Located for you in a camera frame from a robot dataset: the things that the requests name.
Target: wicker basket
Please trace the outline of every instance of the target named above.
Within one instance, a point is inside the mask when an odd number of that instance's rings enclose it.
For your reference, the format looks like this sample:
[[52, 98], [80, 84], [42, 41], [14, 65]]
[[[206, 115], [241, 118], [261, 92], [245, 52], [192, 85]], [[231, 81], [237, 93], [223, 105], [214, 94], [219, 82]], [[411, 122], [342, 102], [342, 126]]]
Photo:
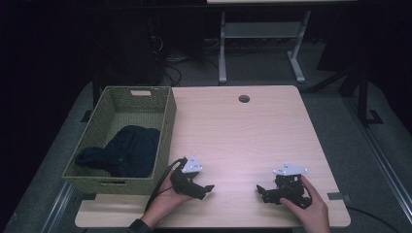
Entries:
[[[168, 165], [175, 115], [176, 102], [170, 87], [106, 87], [63, 179], [85, 193], [150, 195]], [[147, 178], [114, 178], [104, 170], [75, 164], [80, 151], [88, 147], [104, 148], [126, 125], [160, 131], [154, 169]]]

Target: hand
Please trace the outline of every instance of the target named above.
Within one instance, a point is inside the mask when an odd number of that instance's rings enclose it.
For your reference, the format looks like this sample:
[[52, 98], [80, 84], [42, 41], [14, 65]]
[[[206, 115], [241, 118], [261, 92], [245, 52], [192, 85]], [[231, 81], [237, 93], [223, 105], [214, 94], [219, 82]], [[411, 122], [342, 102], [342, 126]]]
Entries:
[[312, 198], [312, 204], [305, 210], [286, 198], [281, 198], [282, 205], [291, 210], [302, 222], [307, 233], [330, 233], [327, 205], [321, 195], [309, 181], [301, 176], [301, 181]]
[[170, 181], [172, 172], [173, 171], [171, 171], [164, 180], [159, 189], [158, 196], [154, 199], [149, 209], [140, 218], [151, 227], [151, 229], [155, 229], [157, 224], [164, 217], [170, 215], [180, 204], [192, 199], [187, 195], [175, 192]]

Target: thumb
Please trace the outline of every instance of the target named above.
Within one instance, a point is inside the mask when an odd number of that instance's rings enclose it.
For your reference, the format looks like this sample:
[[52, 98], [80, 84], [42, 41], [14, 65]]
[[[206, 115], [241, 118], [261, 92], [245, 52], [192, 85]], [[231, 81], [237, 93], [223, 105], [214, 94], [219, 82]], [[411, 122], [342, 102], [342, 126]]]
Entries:
[[296, 206], [292, 201], [286, 199], [286, 198], [281, 198], [280, 202], [282, 205], [284, 205], [286, 208], [292, 211], [297, 217], [300, 217], [300, 213], [303, 211], [300, 209], [300, 207]]

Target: folded clothing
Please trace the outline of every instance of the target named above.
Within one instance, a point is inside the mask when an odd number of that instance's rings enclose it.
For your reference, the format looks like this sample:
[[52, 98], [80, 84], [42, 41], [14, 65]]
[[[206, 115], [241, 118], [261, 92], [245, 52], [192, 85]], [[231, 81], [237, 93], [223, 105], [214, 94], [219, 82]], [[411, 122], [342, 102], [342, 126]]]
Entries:
[[146, 178], [155, 166], [160, 131], [127, 125], [102, 148], [83, 149], [76, 164], [103, 169], [112, 177]]

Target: background desk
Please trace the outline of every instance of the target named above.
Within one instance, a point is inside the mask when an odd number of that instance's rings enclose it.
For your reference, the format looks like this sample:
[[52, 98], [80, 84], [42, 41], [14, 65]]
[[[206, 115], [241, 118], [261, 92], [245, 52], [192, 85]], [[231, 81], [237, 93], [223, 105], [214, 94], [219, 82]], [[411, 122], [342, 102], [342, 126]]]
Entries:
[[[275, 187], [273, 169], [285, 161], [309, 169], [307, 178], [329, 206], [331, 226], [350, 217], [318, 137], [294, 86], [175, 87], [178, 111], [169, 162], [195, 154], [203, 171], [194, 180], [215, 184], [202, 201], [191, 200], [158, 227], [294, 227], [283, 206], [264, 204], [256, 185]], [[248, 95], [249, 103], [241, 103]], [[85, 200], [80, 227], [123, 227], [139, 218], [148, 196], [97, 195]]]

